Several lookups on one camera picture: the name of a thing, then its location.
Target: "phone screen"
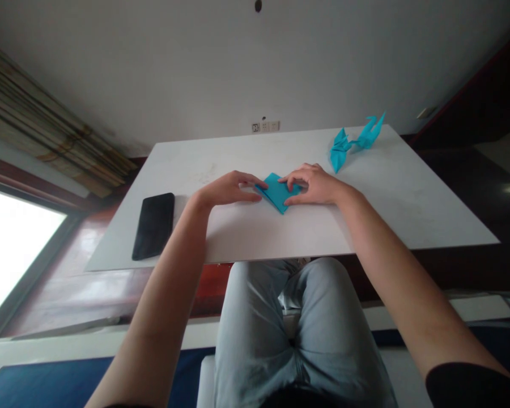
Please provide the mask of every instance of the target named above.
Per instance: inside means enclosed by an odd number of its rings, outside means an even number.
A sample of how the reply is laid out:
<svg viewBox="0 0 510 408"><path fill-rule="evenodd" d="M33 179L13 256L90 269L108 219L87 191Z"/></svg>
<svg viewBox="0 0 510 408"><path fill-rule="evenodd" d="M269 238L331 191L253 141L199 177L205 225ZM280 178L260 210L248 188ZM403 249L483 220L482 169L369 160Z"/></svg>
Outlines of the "phone screen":
<svg viewBox="0 0 510 408"><path fill-rule="evenodd" d="M174 222L174 195L166 193L145 198L138 221L132 260L139 261L160 255Z"/></svg>

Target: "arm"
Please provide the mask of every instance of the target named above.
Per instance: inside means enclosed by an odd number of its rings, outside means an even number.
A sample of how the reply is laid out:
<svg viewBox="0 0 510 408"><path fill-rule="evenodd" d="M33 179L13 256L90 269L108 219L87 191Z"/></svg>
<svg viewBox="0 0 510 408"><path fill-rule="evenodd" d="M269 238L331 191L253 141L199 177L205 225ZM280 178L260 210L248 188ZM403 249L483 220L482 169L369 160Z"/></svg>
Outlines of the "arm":
<svg viewBox="0 0 510 408"><path fill-rule="evenodd" d="M147 282L117 355L86 408L115 403L165 406L172 387L183 334L206 255L206 229L215 205L260 201L239 184L267 185L231 172L196 192Z"/></svg>
<svg viewBox="0 0 510 408"><path fill-rule="evenodd" d="M417 259L364 195L318 165L302 165L281 182L308 184L305 194L286 205L333 203L351 232L363 269L412 355L423 378L448 362L484 366L510 373L478 342Z"/></svg>

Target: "white wall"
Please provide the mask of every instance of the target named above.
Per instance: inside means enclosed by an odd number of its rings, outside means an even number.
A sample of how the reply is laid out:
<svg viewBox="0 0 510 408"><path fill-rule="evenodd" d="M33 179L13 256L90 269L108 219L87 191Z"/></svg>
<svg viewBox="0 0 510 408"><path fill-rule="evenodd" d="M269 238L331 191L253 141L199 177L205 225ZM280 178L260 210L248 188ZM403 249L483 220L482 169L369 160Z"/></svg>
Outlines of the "white wall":
<svg viewBox="0 0 510 408"><path fill-rule="evenodd" d="M130 156L161 141L425 121L510 38L510 0L0 2L0 47Z"/></svg>
<svg viewBox="0 0 510 408"><path fill-rule="evenodd" d="M0 160L12 164L27 173L44 179L45 181L49 181L50 183L57 185L70 193L77 194L80 197L85 198L89 195L89 190L73 178L65 176L51 166L42 163L24 151L18 150L2 139L0 139Z"/></svg>

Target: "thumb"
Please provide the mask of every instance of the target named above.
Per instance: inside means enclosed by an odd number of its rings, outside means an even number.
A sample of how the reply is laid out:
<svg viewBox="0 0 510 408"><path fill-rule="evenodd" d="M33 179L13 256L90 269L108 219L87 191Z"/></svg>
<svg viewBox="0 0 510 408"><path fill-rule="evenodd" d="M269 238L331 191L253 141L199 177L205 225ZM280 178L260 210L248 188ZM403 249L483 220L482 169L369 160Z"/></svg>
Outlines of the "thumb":
<svg viewBox="0 0 510 408"><path fill-rule="evenodd" d="M307 194L294 195L293 197L289 197L288 199L286 199L283 204L289 206L289 205L309 203L310 200L306 196L307 196Z"/></svg>
<svg viewBox="0 0 510 408"><path fill-rule="evenodd" d="M237 201L251 201L251 202L257 202L262 200L262 197L259 194L256 193L248 193L239 191L236 195Z"/></svg>

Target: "light blue jeans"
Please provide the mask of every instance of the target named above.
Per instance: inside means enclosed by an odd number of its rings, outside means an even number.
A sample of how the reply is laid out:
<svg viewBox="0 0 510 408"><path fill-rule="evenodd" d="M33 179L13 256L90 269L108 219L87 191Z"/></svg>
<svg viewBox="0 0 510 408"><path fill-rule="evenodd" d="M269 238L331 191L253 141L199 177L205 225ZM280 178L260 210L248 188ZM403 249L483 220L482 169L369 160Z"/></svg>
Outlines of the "light blue jeans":
<svg viewBox="0 0 510 408"><path fill-rule="evenodd" d="M396 407L346 269L333 258L299 269L295 261L233 265L215 353L215 406L259 407L297 383L350 407ZM302 308L294 346L282 303Z"/></svg>

